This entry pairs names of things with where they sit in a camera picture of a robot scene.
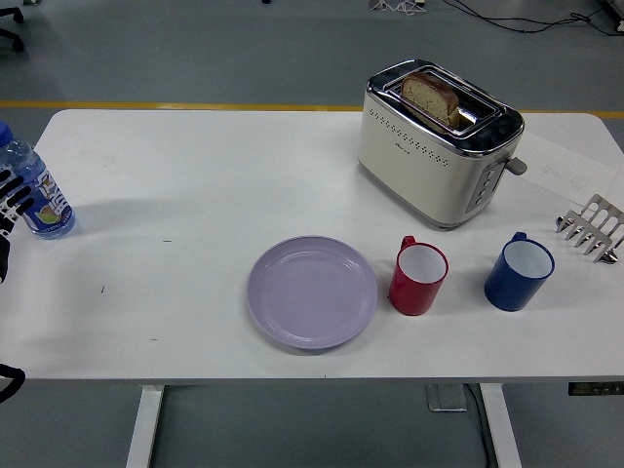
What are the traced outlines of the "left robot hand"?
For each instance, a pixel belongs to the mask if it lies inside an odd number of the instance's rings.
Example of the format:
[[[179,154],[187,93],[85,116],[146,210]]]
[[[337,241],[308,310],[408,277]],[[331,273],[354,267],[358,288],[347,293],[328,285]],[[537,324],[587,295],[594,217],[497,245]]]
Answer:
[[[1,171],[1,282],[6,280],[9,269],[11,242],[18,219],[31,208],[34,199],[31,188],[24,184],[21,175],[14,175],[10,170]]]

